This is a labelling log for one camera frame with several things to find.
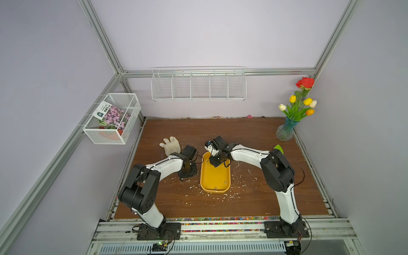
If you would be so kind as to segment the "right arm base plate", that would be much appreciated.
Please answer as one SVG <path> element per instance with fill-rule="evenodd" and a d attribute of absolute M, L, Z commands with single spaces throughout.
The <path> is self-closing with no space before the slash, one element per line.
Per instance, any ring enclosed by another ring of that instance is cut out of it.
<path fill-rule="evenodd" d="M 297 219 L 293 224 L 289 224 L 284 220 L 279 220 L 279 222 L 266 221 L 264 227 L 264 232 L 269 239 L 289 238 L 300 240 L 310 237 L 306 223 L 301 219 Z"/>

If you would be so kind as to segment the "yellow plastic storage box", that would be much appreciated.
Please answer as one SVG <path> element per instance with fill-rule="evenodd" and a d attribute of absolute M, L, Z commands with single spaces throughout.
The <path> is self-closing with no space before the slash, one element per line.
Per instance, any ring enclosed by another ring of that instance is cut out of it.
<path fill-rule="evenodd" d="M 207 193 L 225 193 L 231 187 L 231 168 L 225 167 L 223 163 L 218 167 L 213 166 L 209 160 L 210 156 L 210 152 L 203 155 L 200 186 Z"/>

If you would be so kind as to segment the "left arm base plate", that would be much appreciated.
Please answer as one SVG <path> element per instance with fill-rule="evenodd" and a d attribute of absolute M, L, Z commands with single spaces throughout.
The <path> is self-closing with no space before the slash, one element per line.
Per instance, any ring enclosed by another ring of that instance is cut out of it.
<path fill-rule="evenodd" d="M 180 236 L 180 223 L 164 223 L 158 228 L 142 223 L 137 230 L 138 241 L 179 240 Z"/>

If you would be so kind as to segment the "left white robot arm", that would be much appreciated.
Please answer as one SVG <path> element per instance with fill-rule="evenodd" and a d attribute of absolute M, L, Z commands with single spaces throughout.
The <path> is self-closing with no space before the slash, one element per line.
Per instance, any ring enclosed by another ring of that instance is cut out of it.
<path fill-rule="evenodd" d="M 136 164 L 129 171 L 119 192 L 119 201 L 144 221 L 152 230 L 164 227 L 166 219 L 155 205 L 160 181 L 176 173 L 181 181 L 197 174 L 197 150 L 187 145 L 180 153 L 153 164 Z"/>

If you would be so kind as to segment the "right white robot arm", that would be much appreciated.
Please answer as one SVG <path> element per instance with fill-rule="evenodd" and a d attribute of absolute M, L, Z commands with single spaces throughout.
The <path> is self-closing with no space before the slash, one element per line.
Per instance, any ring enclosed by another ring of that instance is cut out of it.
<path fill-rule="evenodd" d="M 218 136 L 205 143 L 205 149 L 210 152 L 210 163 L 214 167 L 225 164 L 227 160 L 244 162 L 262 170 L 268 186 L 275 191 L 280 215 L 277 229 L 287 235 L 302 228 L 301 214 L 295 202 L 293 189 L 295 170 L 288 162 L 280 145 L 271 151 L 257 150 L 241 144 L 228 144 Z"/>

